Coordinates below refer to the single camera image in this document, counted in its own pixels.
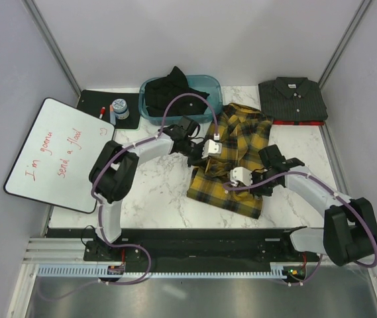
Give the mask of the yellow plaid long sleeve shirt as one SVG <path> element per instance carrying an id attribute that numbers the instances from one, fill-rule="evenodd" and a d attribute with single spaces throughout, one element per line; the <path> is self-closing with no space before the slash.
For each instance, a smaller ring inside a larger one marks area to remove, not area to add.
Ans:
<path id="1" fill-rule="evenodd" d="M 226 193 L 223 184 L 229 181 L 229 172 L 233 168 L 263 169 L 258 152 L 268 146 L 272 123 L 273 118 L 258 109 L 237 103 L 223 106 L 217 116 L 222 152 L 193 168 L 187 197 L 258 219 L 262 198 L 248 191 Z"/>

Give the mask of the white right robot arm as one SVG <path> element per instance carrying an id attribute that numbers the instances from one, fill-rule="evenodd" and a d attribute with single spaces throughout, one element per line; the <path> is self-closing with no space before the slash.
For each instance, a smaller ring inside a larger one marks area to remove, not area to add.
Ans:
<path id="1" fill-rule="evenodd" d="M 287 230 L 280 245 L 281 256 L 296 260 L 303 252 L 326 255 L 343 266 L 373 256 L 367 267 L 377 265 L 377 222 L 373 206 L 361 197 L 353 199 L 315 176 L 298 158 L 287 159 L 276 145 L 258 153 L 263 171 L 252 172 L 252 194 L 271 196 L 275 187 L 284 187 L 304 199 L 323 217 L 323 227 Z"/>

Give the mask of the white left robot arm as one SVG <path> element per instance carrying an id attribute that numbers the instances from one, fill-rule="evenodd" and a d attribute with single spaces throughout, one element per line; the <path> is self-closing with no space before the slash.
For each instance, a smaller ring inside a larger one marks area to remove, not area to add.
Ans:
<path id="1" fill-rule="evenodd" d="M 197 138 L 199 124 L 187 116 L 178 124 L 160 127 L 150 137 L 125 145 L 109 141 L 100 152 L 89 173 L 91 196 L 99 206 L 96 235 L 102 239 L 98 251 L 106 260 L 121 255 L 121 206 L 130 192 L 137 168 L 157 157 L 178 153 L 188 158 L 188 164 L 205 161 L 209 153 L 219 149 L 212 138 Z"/>

